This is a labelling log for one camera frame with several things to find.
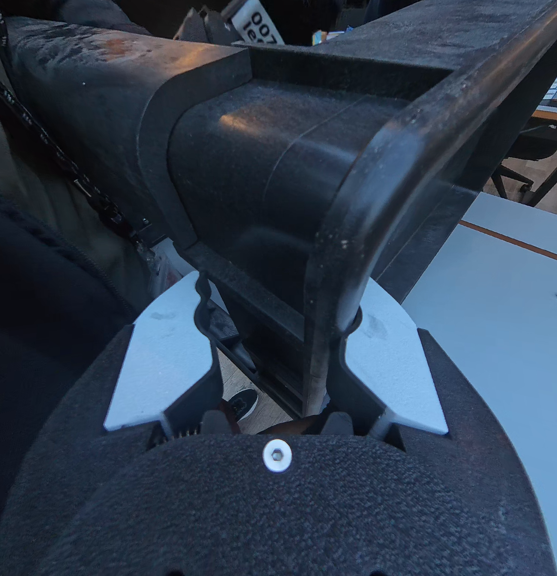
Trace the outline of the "colourful small box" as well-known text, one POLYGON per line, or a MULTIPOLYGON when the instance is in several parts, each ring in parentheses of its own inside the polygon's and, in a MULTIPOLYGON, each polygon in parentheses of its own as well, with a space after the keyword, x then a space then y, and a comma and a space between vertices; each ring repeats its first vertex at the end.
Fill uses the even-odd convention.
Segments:
POLYGON ((311 46, 317 46, 318 44, 324 43, 330 39, 334 39, 348 31, 353 30, 353 28, 347 28, 342 31, 326 32, 326 31, 315 31, 311 37, 311 46))

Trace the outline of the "black office chair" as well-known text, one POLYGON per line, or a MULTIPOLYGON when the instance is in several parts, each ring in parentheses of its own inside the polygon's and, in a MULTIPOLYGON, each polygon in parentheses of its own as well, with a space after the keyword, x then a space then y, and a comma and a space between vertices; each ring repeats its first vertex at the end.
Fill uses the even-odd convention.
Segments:
MULTIPOLYGON (((542 122, 537 120, 535 124, 523 129, 513 143, 505 158, 516 158, 527 161, 540 161, 551 157, 557 151, 557 120, 542 122)), ((519 189, 522 194, 520 202, 530 207, 538 205, 542 199, 557 184, 557 167, 533 191, 533 180, 506 168, 500 164, 491 175, 491 180, 501 198, 507 199, 507 193, 503 183, 503 177, 522 183, 519 189)))

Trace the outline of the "dark jacket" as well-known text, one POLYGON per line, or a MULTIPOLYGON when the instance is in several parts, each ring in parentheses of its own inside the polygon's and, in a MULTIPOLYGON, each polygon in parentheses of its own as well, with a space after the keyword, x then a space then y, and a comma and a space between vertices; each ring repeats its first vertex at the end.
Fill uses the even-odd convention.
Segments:
POLYGON ((0 195, 0 518, 45 420, 134 316, 89 257, 0 195))

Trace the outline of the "grey desk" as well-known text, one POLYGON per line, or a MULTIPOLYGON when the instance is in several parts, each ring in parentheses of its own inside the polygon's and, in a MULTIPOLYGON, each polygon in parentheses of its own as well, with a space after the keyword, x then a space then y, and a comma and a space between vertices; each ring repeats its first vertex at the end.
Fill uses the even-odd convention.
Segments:
POLYGON ((480 193, 403 302, 491 408, 557 564, 557 215, 480 193))

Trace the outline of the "black shoe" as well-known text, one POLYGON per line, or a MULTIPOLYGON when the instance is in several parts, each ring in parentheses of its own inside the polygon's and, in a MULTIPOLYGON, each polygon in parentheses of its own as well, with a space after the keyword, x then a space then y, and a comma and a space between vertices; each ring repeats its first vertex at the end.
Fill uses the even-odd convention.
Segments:
POLYGON ((234 394, 229 400, 222 400, 222 410, 231 425, 250 416, 258 404, 258 393, 246 388, 234 394))

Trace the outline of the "black plastic crate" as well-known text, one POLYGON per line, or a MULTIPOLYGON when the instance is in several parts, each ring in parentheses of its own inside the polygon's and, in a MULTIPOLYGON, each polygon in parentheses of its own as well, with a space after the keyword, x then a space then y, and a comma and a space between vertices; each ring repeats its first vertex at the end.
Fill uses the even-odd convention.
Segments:
POLYGON ((368 276, 399 300, 557 72, 557 1, 421 1, 316 47, 6 19, 23 103, 214 281, 263 389, 317 409, 368 276))

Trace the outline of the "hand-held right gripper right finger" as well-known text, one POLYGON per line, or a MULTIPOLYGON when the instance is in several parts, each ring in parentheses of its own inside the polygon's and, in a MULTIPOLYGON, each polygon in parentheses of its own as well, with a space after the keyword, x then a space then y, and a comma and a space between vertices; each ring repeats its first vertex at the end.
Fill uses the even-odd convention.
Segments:
POLYGON ((417 327, 369 279, 353 330, 333 351, 326 389, 354 433, 384 437, 393 424, 444 436, 448 426, 417 327))

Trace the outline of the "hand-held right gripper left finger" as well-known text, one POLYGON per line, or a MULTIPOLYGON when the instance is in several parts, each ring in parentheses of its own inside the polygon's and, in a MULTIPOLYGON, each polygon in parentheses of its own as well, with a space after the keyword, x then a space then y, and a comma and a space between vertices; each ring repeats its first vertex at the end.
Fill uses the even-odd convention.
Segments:
POLYGON ((159 423, 168 437, 200 433, 219 405, 223 379, 208 335, 211 290, 194 271, 155 299, 133 324, 104 420, 106 431, 159 423))

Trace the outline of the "olive shirt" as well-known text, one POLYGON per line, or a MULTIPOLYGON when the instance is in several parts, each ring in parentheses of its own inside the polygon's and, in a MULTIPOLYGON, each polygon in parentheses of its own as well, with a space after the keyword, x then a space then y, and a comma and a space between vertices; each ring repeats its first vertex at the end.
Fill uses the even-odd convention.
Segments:
POLYGON ((151 302, 146 264, 105 226, 42 144, 0 100, 0 212, 26 235, 2 240, 2 291, 56 318, 132 315, 151 302))

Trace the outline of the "wooden background table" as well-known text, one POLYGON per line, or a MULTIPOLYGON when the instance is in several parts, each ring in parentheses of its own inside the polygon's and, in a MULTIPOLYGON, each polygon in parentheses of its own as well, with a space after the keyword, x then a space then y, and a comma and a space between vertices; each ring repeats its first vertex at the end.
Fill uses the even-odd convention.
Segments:
POLYGON ((557 126, 557 77, 547 90, 540 104, 531 115, 530 120, 557 126))

